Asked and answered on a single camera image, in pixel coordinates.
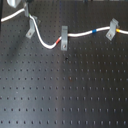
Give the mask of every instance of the white wire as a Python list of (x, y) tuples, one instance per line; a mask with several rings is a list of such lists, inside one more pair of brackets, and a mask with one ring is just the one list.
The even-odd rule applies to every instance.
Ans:
[(39, 33), (39, 30), (38, 30), (38, 27), (37, 27), (37, 24), (36, 24), (35, 19), (34, 19), (31, 15), (30, 15), (30, 18), (31, 18), (31, 19), (33, 20), (33, 22), (34, 22), (34, 25), (35, 25), (35, 28), (36, 28), (36, 32), (37, 32), (37, 35), (38, 35), (38, 37), (39, 37), (39, 40), (40, 40), (41, 44), (42, 44), (44, 47), (48, 48), (48, 49), (53, 49), (53, 48), (56, 46), (56, 42), (55, 42), (53, 45), (48, 45), (48, 44), (44, 43), (44, 41), (41, 39), (41, 36), (40, 36), (40, 33)]
[(96, 31), (99, 32), (99, 31), (104, 31), (104, 30), (109, 30), (110, 27), (102, 27), (102, 28), (97, 28)]
[(119, 30), (119, 33), (128, 34), (128, 31)]
[[(102, 28), (96, 29), (96, 31), (99, 32), (99, 31), (108, 30), (108, 29), (110, 29), (110, 27), (102, 27)], [(69, 33), (68, 36), (69, 37), (80, 37), (80, 36), (89, 35), (91, 33), (92, 33), (92, 31), (77, 33), (77, 34)]]
[(10, 16), (7, 16), (5, 18), (2, 18), (1, 19), (1, 22), (4, 22), (4, 21), (7, 21), (13, 17), (15, 17), (16, 15), (20, 14), (21, 12), (24, 12), (24, 8), (23, 9), (20, 9), (19, 11), (15, 12), (14, 14), (10, 15)]
[(92, 33), (92, 31), (83, 32), (83, 33), (77, 33), (77, 34), (69, 33), (68, 36), (69, 37), (80, 37), (80, 36), (89, 35), (91, 33)]

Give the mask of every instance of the screw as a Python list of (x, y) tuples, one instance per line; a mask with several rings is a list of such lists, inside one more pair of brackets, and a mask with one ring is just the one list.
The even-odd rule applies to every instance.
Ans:
[(63, 48), (66, 48), (66, 45), (63, 45)]

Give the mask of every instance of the metal clamp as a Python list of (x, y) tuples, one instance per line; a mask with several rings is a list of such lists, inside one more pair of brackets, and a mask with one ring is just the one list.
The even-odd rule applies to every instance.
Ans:
[(116, 19), (112, 19), (112, 21), (110, 22), (110, 30), (108, 31), (108, 33), (106, 34), (106, 37), (111, 41), (113, 39), (113, 37), (116, 34), (116, 29), (119, 28), (118, 25), (118, 21)]
[[(39, 25), (40, 20), (38, 20), (37, 17), (35, 17), (35, 16), (33, 16), (33, 18), (35, 19), (37, 25)], [(29, 20), (29, 24), (30, 24), (30, 29), (27, 32), (26, 37), (28, 37), (29, 39), (31, 39), (32, 36), (33, 36), (33, 34), (34, 34), (34, 32), (35, 32), (35, 25), (34, 25), (34, 22), (33, 22), (32, 19)]]
[(68, 48), (68, 27), (62, 26), (62, 32), (61, 32), (61, 50), (67, 51)]
[(27, 2), (23, 2), (23, 6), (24, 6), (25, 16), (28, 17), (29, 16), (28, 3)]

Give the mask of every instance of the black perforated surface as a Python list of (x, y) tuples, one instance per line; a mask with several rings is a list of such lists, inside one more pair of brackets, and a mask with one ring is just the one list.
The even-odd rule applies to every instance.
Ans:
[[(15, 12), (4, 3), (3, 16)], [(61, 26), (78, 33), (109, 26), (112, 18), (128, 30), (128, 3), (35, 1), (31, 14), (48, 44), (61, 35)], [(127, 128), (128, 36), (107, 31), (69, 38), (44, 48), (24, 14), (2, 24), (0, 38), (1, 128)]]

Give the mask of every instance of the metal bracket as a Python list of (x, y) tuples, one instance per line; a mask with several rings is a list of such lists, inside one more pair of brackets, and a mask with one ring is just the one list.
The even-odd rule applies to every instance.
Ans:
[(106, 37), (111, 41), (113, 39), (113, 37), (116, 34), (116, 29), (119, 28), (118, 25), (118, 21), (116, 19), (112, 19), (112, 21), (110, 22), (110, 30), (108, 31), (108, 33), (106, 34)]
[(61, 50), (67, 51), (67, 48), (68, 48), (68, 27), (67, 26), (62, 26), (61, 37), (62, 37)]
[(23, 3), (23, 6), (24, 6), (25, 16), (28, 17), (29, 16), (28, 3), (27, 2), (24, 2)]
[(29, 39), (31, 39), (32, 36), (33, 36), (33, 34), (34, 34), (34, 32), (35, 32), (35, 25), (34, 25), (32, 19), (29, 20), (29, 24), (30, 24), (30, 29), (29, 29), (29, 31), (27, 32), (26, 37), (28, 37)]

